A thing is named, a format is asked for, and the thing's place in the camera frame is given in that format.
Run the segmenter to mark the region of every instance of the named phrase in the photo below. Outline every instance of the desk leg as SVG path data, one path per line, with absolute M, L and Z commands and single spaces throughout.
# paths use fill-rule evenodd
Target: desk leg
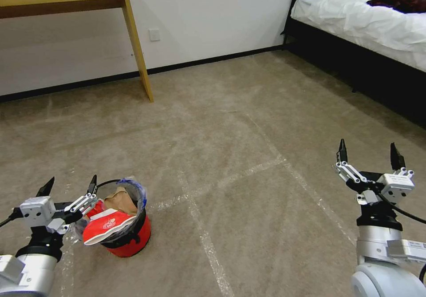
M 143 59 L 141 43 L 139 41 L 138 30 L 136 29 L 136 23 L 134 22 L 130 0 L 124 0 L 122 8 L 123 8 L 124 20 L 126 21 L 127 30 L 130 36 L 130 41 L 132 42 L 133 53 L 136 58 L 136 64 L 138 65 L 142 84 L 145 88 L 148 98 L 150 99 L 150 102 L 153 102 L 154 97 L 152 95 L 151 84 L 148 78 L 148 73 L 146 72 L 145 61 Z

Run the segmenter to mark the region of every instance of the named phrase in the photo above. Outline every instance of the wall socket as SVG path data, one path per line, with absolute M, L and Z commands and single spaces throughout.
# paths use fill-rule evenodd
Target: wall socket
M 148 31 L 150 33 L 151 42 L 160 40 L 160 30 L 158 28 L 150 28 Z

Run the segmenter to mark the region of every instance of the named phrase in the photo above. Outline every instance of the robotic arm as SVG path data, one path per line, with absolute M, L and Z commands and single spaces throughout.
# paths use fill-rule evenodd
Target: robotic arm
M 48 181 L 33 198 L 28 198 L 0 226 L 23 218 L 31 228 L 29 244 L 15 256 L 0 256 L 0 296 L 49 295 L 56 263 L 62 257 L 63 236 L 71 224 L 85 216 L 97 202 L 96 175 L 87 193 L 74 202 L 54 203 L 49 196 L 55 178 Z
M 400 209 L 397 204 L 413 189 L 414 172 L 408 170 L 395 144 L 390 145 L 393 172 L 381 174 L 358 171 L 348 164 L 345 142 L 340 141 L 334 168 L 340 178 L 356 191 L 361 206 L 357 219 L 356 243 L 358 266 L 352 276 L 357 297 L 425 297 L 423 267 L 420 279 L 399 267 L 405 261 L 426 262 L 426 243 L 402 239 L 402 225 L 394 210 L 426 223 Z

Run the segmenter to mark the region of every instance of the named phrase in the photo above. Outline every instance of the bed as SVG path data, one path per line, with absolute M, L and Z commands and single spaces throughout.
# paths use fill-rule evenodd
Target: bed
M 326 41 L 330 49 L 344 47 L 345 55 L 373 58 L 375 63 L 379 60 L 379 64 L 390 63 L 394 67 L 391 59 L 424 75 L 426 13 L 404 14 L 387 7 L 372 7 L 367 1 L 292 0 L 283 31 L 284 43 L 288 35 L 298 40 Z

